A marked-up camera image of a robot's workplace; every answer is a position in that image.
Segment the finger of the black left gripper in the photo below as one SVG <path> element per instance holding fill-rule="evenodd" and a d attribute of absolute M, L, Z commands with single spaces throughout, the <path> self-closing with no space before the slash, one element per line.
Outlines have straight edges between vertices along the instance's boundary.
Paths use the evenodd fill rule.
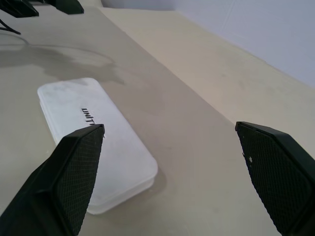
<path fill-rule="evenodd" d="M 54 7 L 68 15 L 84 14 L 84 9 L 78 0 L 55 0 Z"/>
<path fill-rule="evenodd" d="M 16 18 L 38 17 L 38 11 L 28 0 L 0 0 L 0 10 Z"/>

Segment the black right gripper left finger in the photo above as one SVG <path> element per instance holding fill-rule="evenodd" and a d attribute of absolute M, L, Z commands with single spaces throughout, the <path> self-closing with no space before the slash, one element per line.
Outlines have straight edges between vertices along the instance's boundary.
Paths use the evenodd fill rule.
<path fill-rule="evenodd" d="M 78 236 L 104 137 L 102 124 L 64 136 L 0 216 L 0 236 Z"/>

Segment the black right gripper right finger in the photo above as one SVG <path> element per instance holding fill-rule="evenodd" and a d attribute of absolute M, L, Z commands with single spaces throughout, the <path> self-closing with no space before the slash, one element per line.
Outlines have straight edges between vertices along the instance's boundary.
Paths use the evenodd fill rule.
<path fill-rule="evenodd" d="M 282 236 L 315 236 L 315 160 L 287 133 L 238 121 L 251 182 Z"/>

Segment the white plastic pencil case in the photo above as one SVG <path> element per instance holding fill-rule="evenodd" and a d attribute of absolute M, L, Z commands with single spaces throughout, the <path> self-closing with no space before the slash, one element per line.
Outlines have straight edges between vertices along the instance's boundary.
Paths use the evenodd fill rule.
<path fill-rule="evenodd" d="M 102 214 L 154 184 L 156 160 L 97 80 L 49 83 L 39 87 L 37 94 L 56 143 L 80 128 L 104 126 L 88 213 Z"/>

